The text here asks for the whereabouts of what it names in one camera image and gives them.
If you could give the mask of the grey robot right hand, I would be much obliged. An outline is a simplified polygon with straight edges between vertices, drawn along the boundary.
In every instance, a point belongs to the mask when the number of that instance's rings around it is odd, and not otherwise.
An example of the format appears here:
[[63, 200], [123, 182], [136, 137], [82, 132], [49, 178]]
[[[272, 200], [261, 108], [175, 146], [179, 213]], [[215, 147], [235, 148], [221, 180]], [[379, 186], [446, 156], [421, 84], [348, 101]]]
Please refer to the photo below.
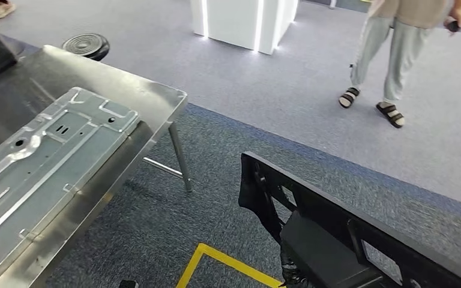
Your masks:
[[294, 261], [290, 258], [283, 243], [280, 244], [280, 261], [283, 277], [283, 283], [280, 287], [314, 288], [313, 283], [307, 279], [299, 267], [297, 267]]

